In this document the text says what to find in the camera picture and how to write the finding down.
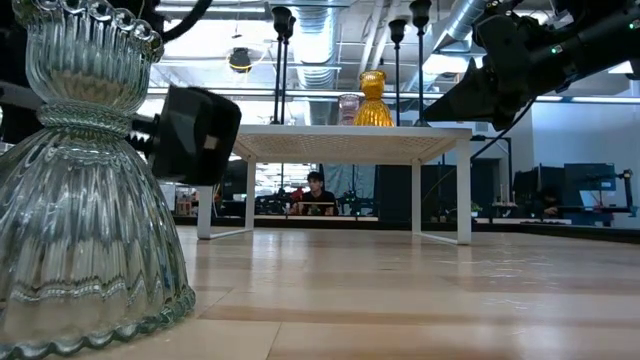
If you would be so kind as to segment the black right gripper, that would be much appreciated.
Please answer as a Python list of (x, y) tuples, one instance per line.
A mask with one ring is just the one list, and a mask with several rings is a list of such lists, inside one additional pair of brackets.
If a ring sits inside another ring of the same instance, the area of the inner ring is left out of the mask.
[(546, 22), (515, 12), (517, 1), (490, 1), (473, 23), (473, 40), (486, 51), (482, 67), (469, 61), (462, 79), (424, 110), (429, 122), (490, 123), (505, 130), (534, 98), (568, 87), (565, 10)]

